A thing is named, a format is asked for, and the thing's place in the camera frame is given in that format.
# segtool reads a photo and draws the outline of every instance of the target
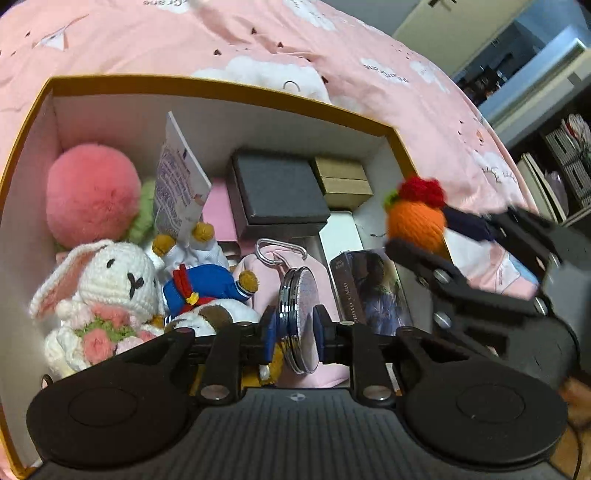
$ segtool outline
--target plush foot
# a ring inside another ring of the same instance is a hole
[[[250,270],[245,270],[244,272],[240,273],[238,277],[238,283],[244,290],[250,293],[256,293],[258,290],[258,280],[256,275],[251,272]]]
[[[192,234],[197,242],[209,242],[214,237],[215,231],[211,223],[198,222]]]
[[[157,235],[152,242],[152,252],[159,257],[165,256],[170,249],[175,246],[177,241],[170,235]]]

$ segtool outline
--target pink bedding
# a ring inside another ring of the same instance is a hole
[[[194,75],[331,102],[395,126],[418,173],[439,179],[451,205],[535,209],[507,150],[443,72],[320,1],[27,0],[13,7],[0,18],[0,168],[48,77],[96,73]],[[519,275],[503,274],[510,266],[501,249],[484,255],[476,284],[531,292]]]

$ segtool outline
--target kraft paper box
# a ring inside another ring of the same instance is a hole
[[[312,168],[332,210],[353,211],[373,195],[363,165],[358,161],[316,157]]]

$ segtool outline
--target compact mirror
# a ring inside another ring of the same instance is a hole
[[[318,288],[310,269],[288,270],[279,290],[278,341],[287,364],[298,375],[311,374],[318,367],[312,315],[319,303]]]

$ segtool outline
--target bunny ear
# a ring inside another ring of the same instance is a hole
[[[53,312],[60,300],[71,298],[78,289],[78,280],[88,262],[98,250],[112,243],[113,240],[101,240],[72,250],[35,292],[29,305],[29,315],[35,319],[42,318]]]

